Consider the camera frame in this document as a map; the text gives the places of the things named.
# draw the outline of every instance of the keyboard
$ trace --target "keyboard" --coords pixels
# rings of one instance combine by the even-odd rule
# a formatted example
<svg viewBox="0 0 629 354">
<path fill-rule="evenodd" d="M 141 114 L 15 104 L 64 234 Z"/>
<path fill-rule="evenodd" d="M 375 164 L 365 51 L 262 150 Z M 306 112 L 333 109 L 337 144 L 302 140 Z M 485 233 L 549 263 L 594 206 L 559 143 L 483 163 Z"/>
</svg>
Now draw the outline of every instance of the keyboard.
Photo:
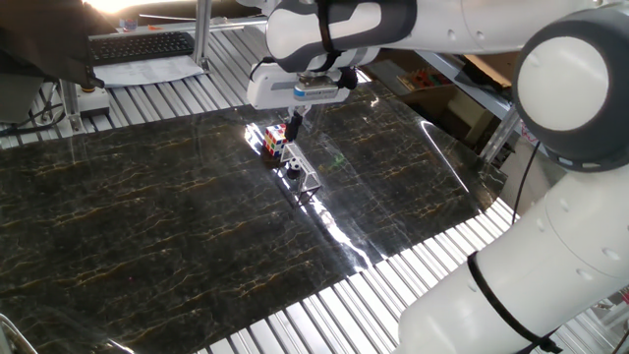
<svg viewBox="0 0 629 354">
<path fill-rule="evenodd" d="M 190 55 L 195 50 L 195 40 L 187 32 L 121 34 L 92 39 L 89 47 L 93 66 L 100 66 Z"/>
</svg>

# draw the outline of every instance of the white paper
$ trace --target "white paper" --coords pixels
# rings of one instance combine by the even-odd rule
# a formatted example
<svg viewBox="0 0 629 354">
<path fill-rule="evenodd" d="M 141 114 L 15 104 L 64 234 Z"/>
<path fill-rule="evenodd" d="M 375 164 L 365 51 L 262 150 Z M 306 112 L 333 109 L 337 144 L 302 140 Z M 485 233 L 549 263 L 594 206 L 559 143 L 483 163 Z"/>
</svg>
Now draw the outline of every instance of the white paper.
<svg viewBox="0 0 629 354">
<path fill-rule="evenodd" d="M 142 60 L 94 68 L 107 88 L 167 83 L 203 73 L 189 56 Z"/>
</svg>

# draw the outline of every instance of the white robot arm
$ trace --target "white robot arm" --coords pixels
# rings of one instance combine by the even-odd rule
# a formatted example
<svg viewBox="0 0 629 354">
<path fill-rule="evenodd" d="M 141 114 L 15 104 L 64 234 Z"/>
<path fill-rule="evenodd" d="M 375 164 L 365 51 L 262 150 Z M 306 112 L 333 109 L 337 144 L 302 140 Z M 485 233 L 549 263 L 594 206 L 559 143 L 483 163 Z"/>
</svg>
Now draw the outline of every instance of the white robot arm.
<svg viewBox="0 0 629 354">
<path fill-rule="evenodd" d="M 337 85 L 338 68 L 368 64 L 380 48 L 465 54 L 518 50 L 544 26 L 601 2 L 284 0 L 266 29 L 274 63 L 252 74 L 248 99 L 257 109 L 341 102 L 349 90 Z"/>
<path fill-rule="evenodd" d="M 537 345 L 558 352 L 546 339 L 550 332 L 629 283 L 629 5 L 322 4 L 284 0 L 271 14 L 267 42 L 274 63 L 253 74 L 254 106 L 342 101 L 349 91 L 335 85 L 337 68 L 369 62 L 380 47 L 522 49 L 516 107 L 549 156 L 571 172 L 509 231 L 404 312 L 396 354 L 520 353 Z M 359 54 L 360 48 L 367 49 Z M 271 83 L 269 90 L 260 93 L 264 82 Z M 321 83 L 324 89 L 317 88 Z M 309 89 L 313 94 L 302 94 Z M 272 103 L 260 103 L 261 94 Z"/>
</svg>

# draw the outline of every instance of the black marble mat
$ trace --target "black marble mat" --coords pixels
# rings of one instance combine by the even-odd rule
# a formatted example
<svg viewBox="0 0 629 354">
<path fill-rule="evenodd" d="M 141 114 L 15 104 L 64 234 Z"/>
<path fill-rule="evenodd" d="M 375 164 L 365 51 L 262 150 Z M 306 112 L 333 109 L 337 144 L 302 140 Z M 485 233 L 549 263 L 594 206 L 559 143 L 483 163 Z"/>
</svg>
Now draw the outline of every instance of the black marble mat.
<svg viewBox="0 0 629 354">
<path fill-rule="evenodd" d="M 1 151 L 0 313 L 42 354 L 192 353 L 472 217 L 504 182 L 368 84 L 310 114 L 298 145 L 323 188 L 293 208 L 255 129 L 284 115 Z"/>
</svg>

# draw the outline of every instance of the cable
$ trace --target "cable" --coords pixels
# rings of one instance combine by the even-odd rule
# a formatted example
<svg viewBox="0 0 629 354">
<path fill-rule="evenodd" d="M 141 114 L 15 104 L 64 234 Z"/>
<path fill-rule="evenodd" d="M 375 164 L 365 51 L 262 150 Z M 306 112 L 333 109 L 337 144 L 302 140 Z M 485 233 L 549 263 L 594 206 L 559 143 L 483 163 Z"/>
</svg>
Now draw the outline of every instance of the cable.
<svg viewBox="0 0 629 354">
<path fill-rule="evenodd" d="M 622 337 L 622 339 L 620 339 L 620 343 L 618 343 L 618 345 L 616 346 L 616 349 L 614 349 L 611 354 L 617 354 L 618 353 L 618 351 L 620 350 L 620 347 L 622 346 L 622 344 L 624 344 L 625 341 L 627 341 L 627 337 L 629 337 L 629 330 L 627 330 L 625 332 L 625 335 Z"/>
<path fill-rule="evenodd" d="M 42 114 L 45 114 L 48 111 L 52 111 L 55 108 L 59 108 L 61 106 L 63 106 L 63 104 L 61 104 L 61 103 L 55 104 L 53 106 L 50 106 L 49 108 L 43 109 L 41 112 L 35 113 L 32 117 L 28 118 L 24 122 L 16 124 L 16 125 L 13 125 L 10 128 L 7 128 L 7 129 L 5 129 L 3 131 L 0 131 L 0 137 L 9 137 L 9 136 L 14 136 L 14 135 L 17 135 L 17 134 L 25 134 L 25 133 L 35 133 L 35 132 L 40 132 L 40 131 L 46 130 L 48 128 L 54 127 L 55 125 L 59 124 L 59 122 L 61 122 L 65 118 L 65 113 L 62 114 L 57 120 L 55 120 L 55 121 L 53 121 L 53 122 L 51 122 L 49 124 L 46 124 L 46 125 L 43 125 L 43 126 L 38 126 L 38 127 L 35 127 L 35 128 L 18 129 L 20 127 L 23 127 L 25 124 L 29 123 L 32 119 L 34 119 L 34 118 L 36 118 L 36 117 L 38 117 L 38 116 L 40 116 Z"/>
<path fill-rule="evenodd" d="M 520 189 L 518 190 L 518 197 L 515 198 L 515 207 L 513 208 L 513 218 L 511 219 L 511 225 L 515 223 L 515 216 L 518 212 L 518 204 L 520 203 L 520 197 L 522 197 L 522 190 L 524 189 L 524 181 L 527 180 L 527 175 L 529 174 L 529 169 L 531 169 L 531 165 L 533 164 L 533 160 L 535 158 L 538 149 L 542 142 L 539 142 L 535 145 L 533 149 L 533 153 L 531 153 L 531 159 L 529 159 L 529 164 L 527 164 L 527 168 L 524 170 L 524 176 L 522 176 L 522 182 L 520 182 Z"/>
</svg>

